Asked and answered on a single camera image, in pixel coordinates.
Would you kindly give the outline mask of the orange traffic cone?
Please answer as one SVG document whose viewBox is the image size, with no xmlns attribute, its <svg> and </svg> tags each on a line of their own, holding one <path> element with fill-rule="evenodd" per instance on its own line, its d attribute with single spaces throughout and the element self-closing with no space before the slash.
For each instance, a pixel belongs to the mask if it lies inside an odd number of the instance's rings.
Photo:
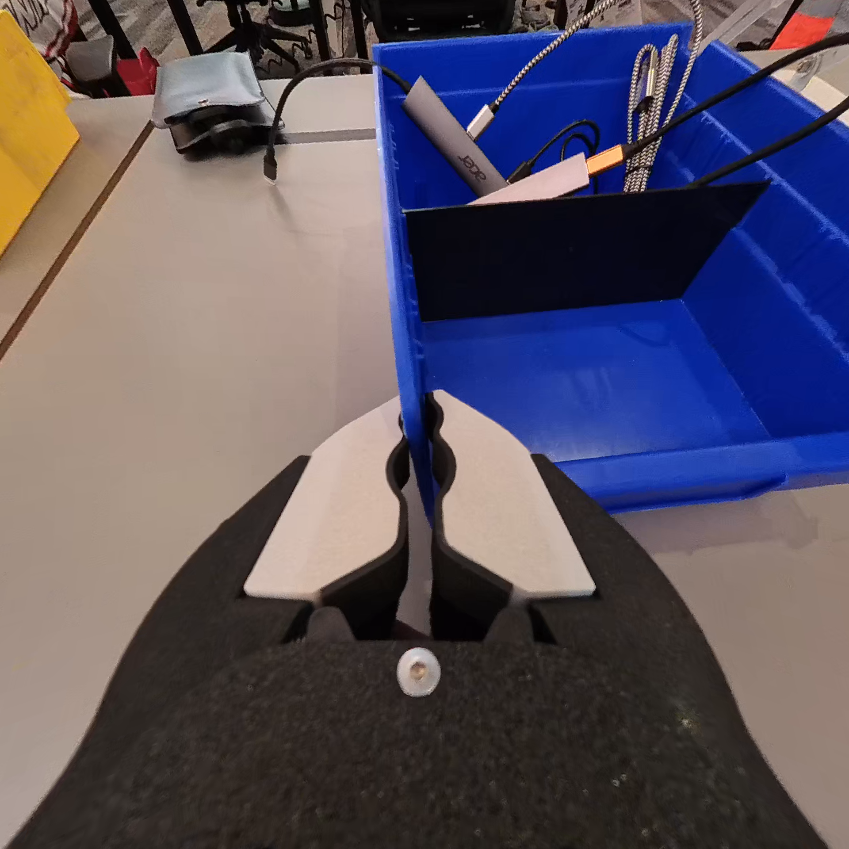
<svg viewBox="0 0 849 849">
<path fill-rule="evenodd" d="M 797 8 L 782 24 L 769 50 L 795 50 L 826 37 L 834 23 L 835 12 Z"/>
</svg>

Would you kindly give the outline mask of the blue storage bin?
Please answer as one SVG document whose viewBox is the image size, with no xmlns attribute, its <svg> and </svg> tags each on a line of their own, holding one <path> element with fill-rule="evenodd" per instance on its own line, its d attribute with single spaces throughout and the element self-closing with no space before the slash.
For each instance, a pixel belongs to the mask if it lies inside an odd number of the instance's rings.
<svg viewBox="0 0 849 849">
<path fill-rule="evenodd" d="M 474 194 L 375 76 L 402 414 L 431 504 L 425 402 L 494 419 L 608 509 L 847 482 L 847 127 L 718 184 L 770 181 L 676 300 L 425 322 L 405 213 Z M 700 177 L 822 111 L 766 79 L 674 129 L 645 191 Z"/>
</svg>

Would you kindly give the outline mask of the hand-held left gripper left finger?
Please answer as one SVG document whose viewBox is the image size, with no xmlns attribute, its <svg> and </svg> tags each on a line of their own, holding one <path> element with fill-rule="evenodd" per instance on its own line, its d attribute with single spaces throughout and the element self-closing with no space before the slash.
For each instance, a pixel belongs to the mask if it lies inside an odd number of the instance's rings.
<svg viewBox="0 0 849 849">
<path fill-rule="evenodd" d="M 245 595 L 316 603 L 388 555 L 407 529 L 409 465 L 398 397 L 334 432 L 306 462 Z"/>
</svg>

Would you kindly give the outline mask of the black bin divider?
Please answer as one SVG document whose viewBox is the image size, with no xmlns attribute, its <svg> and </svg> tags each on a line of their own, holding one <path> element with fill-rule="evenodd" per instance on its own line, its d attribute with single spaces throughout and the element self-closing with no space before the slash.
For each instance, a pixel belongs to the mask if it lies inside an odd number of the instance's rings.
<svg viewBox="0 0 849 849">
<path fill-rule="evenodd" d="M 405 213 L 425 322 L 676 300 L 770 181 Z"/>
</svg>

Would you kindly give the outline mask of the grey desk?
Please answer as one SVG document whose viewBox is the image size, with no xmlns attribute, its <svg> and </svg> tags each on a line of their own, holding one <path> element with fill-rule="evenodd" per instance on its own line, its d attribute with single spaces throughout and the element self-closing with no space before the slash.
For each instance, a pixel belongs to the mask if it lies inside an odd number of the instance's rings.
<svg viewBox="0 0 849 849">
<path fill-rule="evenodd" d="M 190 555 L 398 393 L 374 97 L 297 89 L 275 197 L 261 155 L 188 162 L 149 129 L 2 355 L 2 847 Z M 847 486 L 616 518 L 847 847 Z"/>
</svg>

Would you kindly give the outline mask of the yellow bin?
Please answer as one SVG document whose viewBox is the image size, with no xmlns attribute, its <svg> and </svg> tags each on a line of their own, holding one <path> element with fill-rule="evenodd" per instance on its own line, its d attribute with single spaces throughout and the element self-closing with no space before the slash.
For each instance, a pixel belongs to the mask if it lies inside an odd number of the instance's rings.
<svg viewBox="0 0 849 849">
<path fill-rule="evenodd" d="M 69 90 L 7 10 L 1 13 L 1 251 L 79 141 Z"/>
</svg>

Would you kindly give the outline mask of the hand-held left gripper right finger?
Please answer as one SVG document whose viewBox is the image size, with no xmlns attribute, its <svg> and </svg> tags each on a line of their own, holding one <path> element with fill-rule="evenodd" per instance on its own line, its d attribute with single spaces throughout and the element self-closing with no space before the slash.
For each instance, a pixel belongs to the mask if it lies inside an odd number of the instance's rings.
<svg viewBox="0 0 849 849">
<path fill-rule="evenodd" d="M 446 390 L 428 398 L 436 541 L 512 603 L 588 598 L 596 584 L 530 451 Z"/>
</svg>

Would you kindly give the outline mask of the black office chair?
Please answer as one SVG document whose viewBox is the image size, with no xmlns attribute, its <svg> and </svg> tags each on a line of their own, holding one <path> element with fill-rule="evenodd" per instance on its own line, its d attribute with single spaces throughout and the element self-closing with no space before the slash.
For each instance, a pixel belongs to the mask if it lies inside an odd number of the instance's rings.
<svg viewBox="0 0 849 849">
<path fill-rule="evenodd" d="M 222 1 L 227 10 L 232 29 L 227 35 L 206 48 L 206 54 L 223 53 L 228 50 L 246 54 L 255 68 L 259 67 L 266 54 L 272 54 L 295 71 L 301 69 L 298 58 L 280 44 L 288 42 L 301 50 L 305 59 L 313 58 L 313 48 L 308 37 L 280 28 L 268 13 L 261 23 L 253 20 L 249 12 L 251 2 Z"/>
</svg>

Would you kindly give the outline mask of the dark grey USB hub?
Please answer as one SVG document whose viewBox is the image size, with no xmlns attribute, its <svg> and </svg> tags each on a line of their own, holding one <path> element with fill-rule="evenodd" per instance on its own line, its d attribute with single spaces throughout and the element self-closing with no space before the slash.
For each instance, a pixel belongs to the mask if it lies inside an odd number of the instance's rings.
<svg viewBox="0 0 849 849">
<path fill-rule="evenodd" d="M 598 125 L 585 119 L 572 122 L 555 133 L 530 159 L 523 161 L 510 174 L 505 187 L 490 195 L 472 200 L 467 207 L 483 207 L 508 203 L 557 199 L 573 195 L 589 187 L 594 177 L 589 174 L 589 159 L 600 146 Z M 566 149 L 575 139 L 583 143 L 585 153 L 566 157 Z M 561 143 L 559 159 L 555 164 L 534 171 L 538 161 Z"/>
</svg>

